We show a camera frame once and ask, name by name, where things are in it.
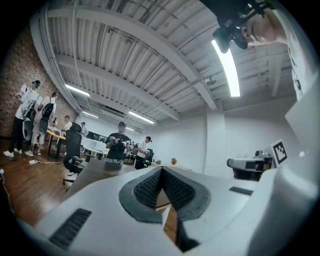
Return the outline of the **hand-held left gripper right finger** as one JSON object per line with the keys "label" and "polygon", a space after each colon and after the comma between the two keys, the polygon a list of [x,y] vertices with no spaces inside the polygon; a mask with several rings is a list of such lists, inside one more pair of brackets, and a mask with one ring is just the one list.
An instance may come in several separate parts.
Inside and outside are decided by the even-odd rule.
{"label": "hand-held left gripper right finger", "polygon": [[254,233],[241,211],[255,181],[162,168],[162,190],[176,212],[175,244],[183,252],[246,252]]}

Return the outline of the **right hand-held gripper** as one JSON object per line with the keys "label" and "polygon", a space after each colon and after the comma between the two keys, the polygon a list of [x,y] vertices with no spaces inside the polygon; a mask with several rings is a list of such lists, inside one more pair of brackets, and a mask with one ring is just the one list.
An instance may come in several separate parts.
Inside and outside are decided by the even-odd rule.
{"label": "right hand-held gripper", "polygon": [[282,139],[263,150],[257,150],[253,158],[229,158],[227,166],[238,180],[259,180],[268,170],[276,169],[288,159]]}

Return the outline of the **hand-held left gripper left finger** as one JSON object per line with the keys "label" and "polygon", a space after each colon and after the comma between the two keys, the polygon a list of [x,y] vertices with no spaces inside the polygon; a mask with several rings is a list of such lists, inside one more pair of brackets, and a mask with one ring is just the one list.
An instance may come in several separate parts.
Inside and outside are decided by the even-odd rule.
{"label": "hand-held left gripper left finger", "polygon": [[162,228],[162,216],[136,201],[134,187],[159,170],[151,167],[82,188],[36,225],[49,241],[77,210],[89,217],[66,249],[70,256],[181,256]]}

